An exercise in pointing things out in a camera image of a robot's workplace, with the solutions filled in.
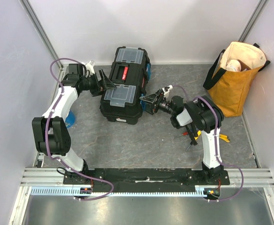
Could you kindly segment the black plastic toolbox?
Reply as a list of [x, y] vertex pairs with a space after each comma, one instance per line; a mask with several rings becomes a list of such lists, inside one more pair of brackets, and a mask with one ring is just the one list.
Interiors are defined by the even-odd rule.
[[148, 53], [142, 48], [118, 47], [109, 75], [115, 89], [101, 97], [100, 111], [110, 122], [135, 125], [143, 114], [140, 97], [146, 95], [151, 76]]

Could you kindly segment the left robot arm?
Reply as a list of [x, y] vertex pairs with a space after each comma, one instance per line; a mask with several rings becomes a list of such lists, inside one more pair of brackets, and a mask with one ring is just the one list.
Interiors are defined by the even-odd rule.
[[79, 63], [73, 61], [67, 66], [66, 75], [58, 80], [59, 89], [49, 109], [32, 120], [32, 129], [36, 149], [51, 160], [59, 161], [74, 179], [85, 184], [90, 179], [88, 165], [78, 156], [71, 145], [71, 137], [66, 126], [66, 118], [70, 108], [83, 91], [92, 96], [100, 96], [106, 90], [116, 88], [103, 70], [96, 74], [95, 62]]

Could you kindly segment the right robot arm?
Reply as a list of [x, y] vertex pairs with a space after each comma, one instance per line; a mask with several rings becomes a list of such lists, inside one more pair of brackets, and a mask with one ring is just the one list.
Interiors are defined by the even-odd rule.
[[169, 91], [168, 86], [154, 94], [141, 96], [140, 100], [144, 103], [145, 111], [151, 115], [158, 111], [168, 113], [173, 127], [186, 128], [191, 145], [197, 145], [196, 138], [201, 136], [204, 155], [202, 170], [199, 172], [200, 178], [209, 185], [220, 181], [225, 172], [219, 145], [223, 112], [205, 95], [186, 102], [181, 96], [173, 96], [168, 101], [166, 96]]

